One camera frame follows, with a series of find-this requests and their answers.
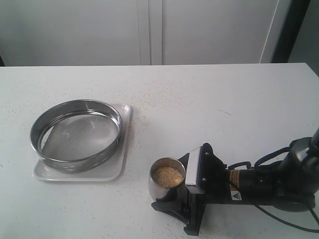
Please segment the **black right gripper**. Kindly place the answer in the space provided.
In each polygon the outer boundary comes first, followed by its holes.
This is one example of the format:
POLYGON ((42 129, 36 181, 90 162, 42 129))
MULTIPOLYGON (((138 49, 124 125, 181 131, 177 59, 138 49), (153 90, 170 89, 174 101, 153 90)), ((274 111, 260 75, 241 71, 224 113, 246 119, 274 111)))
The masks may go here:
MULTIPOLYGON (((186 174, 190 153, 178 159, 177 169, 186 174)), ((252 168, 236 170, 214 155, 210 144, 202 145, 200 181, 203 194, 192 194, 183 186, 170 188, 164 196, 156 197, 151 207, 186 224, 189 236, 198 236, 203 214, 208 204, 250 205, 256 172, 252 168)))

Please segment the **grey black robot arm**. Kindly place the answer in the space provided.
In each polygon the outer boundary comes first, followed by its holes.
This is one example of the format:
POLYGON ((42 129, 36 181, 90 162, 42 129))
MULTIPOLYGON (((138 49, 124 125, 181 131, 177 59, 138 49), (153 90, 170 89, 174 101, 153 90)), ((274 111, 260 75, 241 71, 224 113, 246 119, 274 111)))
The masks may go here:
POLYGON ((287 212, 313 212, 319 189, 319 135, 249 161, 224 164, 208 143, 179 159, 161 158, 149 174, 152 208, 185 224, 197 236, 208 204, 273 206, 287 212))

